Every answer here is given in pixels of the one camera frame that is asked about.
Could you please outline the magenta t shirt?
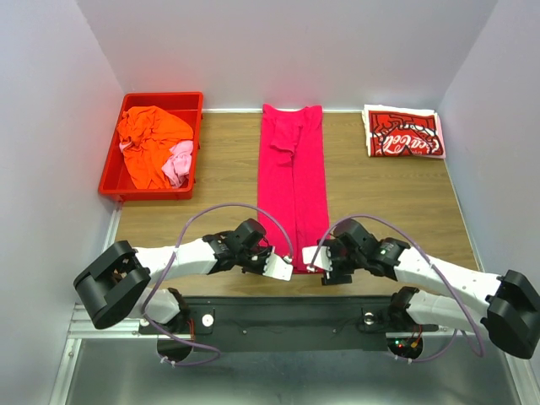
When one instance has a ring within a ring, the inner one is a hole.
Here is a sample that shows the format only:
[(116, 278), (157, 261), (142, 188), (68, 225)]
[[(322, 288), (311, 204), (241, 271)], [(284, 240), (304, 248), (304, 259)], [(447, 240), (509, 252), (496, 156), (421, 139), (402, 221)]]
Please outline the magenta t shirt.
[(262, 106), (257, 206), (286, 230), (295, 274), (308, 273), (302, 249), (316, 245), (329, 227), (322, 120), (319, 105)]

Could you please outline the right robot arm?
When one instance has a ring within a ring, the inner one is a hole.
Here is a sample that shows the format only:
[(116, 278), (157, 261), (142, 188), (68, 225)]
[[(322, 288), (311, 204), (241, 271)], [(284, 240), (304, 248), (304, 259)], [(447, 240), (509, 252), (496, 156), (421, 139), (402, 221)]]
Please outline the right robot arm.
[(539, 343), (539, 294), (517, 271), (461, 267), (427, 255), (405, 234), (377, 239), (357, 215), (331, 226), (302, 257), (323, 272), (325, 285), (347, 284), (359, 269), (403, 283), (388, 309), (398, 329), (436, 325), (470, 332), (519, 359), (530, 359)]

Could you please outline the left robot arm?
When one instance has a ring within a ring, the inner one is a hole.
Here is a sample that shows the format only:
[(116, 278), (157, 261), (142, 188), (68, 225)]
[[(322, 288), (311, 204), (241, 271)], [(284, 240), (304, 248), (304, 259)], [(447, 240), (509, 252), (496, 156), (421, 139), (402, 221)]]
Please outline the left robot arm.
[(74, 279), (73, 287), (97, 330), (147, 313), (168, 332), (179, 332), (189, 312), (181, 295), (166, 289), (151, 295), (152, 286), (168, 278), (210, 275), (236, 266), (263, 275), (273, 251), (266, 230), (255, 219), (179, 246), (142, 248), (121, 240), (95, 258)]

